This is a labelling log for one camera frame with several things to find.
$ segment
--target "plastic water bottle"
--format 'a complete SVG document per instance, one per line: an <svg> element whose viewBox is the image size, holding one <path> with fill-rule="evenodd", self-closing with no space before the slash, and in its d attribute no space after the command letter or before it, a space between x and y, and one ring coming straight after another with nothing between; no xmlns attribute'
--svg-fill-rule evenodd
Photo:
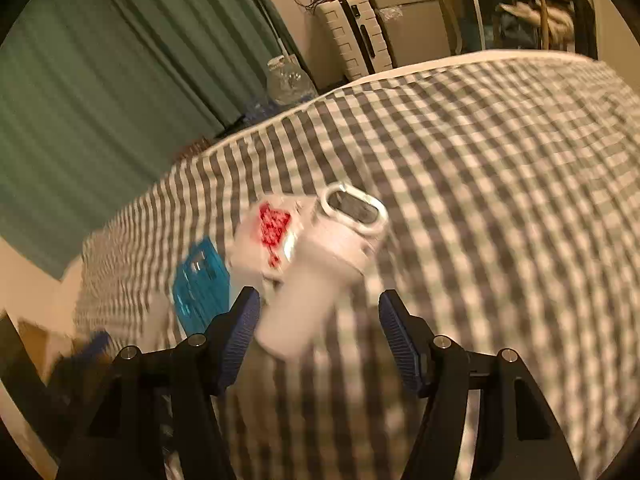
<svg viewBox="0 0 640 480"><path fill-rule="evenodd" d="M274 57L267 67L267 92L276 104L293 106L318 97L306 72L284 56Z"/></svg>

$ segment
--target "red pattern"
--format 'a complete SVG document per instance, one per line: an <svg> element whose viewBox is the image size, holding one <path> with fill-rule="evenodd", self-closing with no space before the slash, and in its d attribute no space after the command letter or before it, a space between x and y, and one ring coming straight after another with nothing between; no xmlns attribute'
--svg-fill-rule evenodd
<svg viewBox="0 0 640 480"><path fill-rule="evenodd" d="M280 245L291 222L291 213L284 209L273 209L269 202L260 206L260 242L269 250L269 266L280 264L280 257L273 251Z"/></svg>

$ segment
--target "green curtain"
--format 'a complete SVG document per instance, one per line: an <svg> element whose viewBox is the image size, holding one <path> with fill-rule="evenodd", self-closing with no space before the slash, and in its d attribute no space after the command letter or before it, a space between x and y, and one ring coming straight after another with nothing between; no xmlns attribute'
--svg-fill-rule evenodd
<svg viewBox="0 0 640 480"><path fill-rule="evenodd" d="M266 94L268 0L31 0L0 46L0 236L59 278L182 147Z"/></svg>

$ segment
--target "bed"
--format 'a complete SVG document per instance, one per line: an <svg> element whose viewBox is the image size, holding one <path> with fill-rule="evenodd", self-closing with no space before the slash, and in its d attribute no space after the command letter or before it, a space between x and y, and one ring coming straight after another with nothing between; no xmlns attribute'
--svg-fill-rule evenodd
<svg viewBox="0 0 640 480"><path fill-rule="evenodd" d="M250 348L215 409L239 478L397 479L422 405L377 318L395 288L466 349L517 349L582 478L640 415L640 100L606 64L488 51L358 80L175 167L87 238L75 321L135 344L209 235L224 257L263 193L346 180L391 233L298 364ZM184 334L170 321L164 346ZM468 478L477 399L458 477Z"/></svg>

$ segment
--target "bottle cap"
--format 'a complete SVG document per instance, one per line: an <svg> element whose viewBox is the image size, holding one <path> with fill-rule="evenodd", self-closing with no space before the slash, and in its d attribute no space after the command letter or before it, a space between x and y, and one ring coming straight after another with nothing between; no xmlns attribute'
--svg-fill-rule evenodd
<svg viewBox="0 0 640 480"><path fill-rule="evenodd" d="M273 68L275 66L278 66L282 62L284 62L284 56L276 56L269 60L267 66L269 68Z"/></svg>

